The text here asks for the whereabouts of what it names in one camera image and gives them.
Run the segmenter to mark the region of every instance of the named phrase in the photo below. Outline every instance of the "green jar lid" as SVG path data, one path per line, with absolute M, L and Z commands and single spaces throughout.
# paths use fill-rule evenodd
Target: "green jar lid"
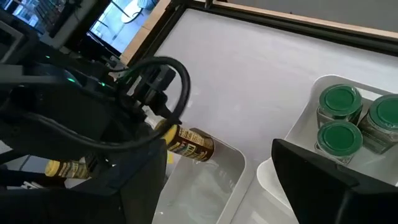
M 349 156 L 358 151 L 363 142 L 361 131 L 347 121 L 330 121 L 318 131 L 318 145 L 333 156 Z
M 326 88 L 319 97 L 321 110 L 333 116 L 346 116 L 357 112 L 362 105 L 359 91 L 350 85 L 337 84 Z
M 385 95 L 375 100 L 369 115 L 381 128 L 398 131 L 398 94 Z

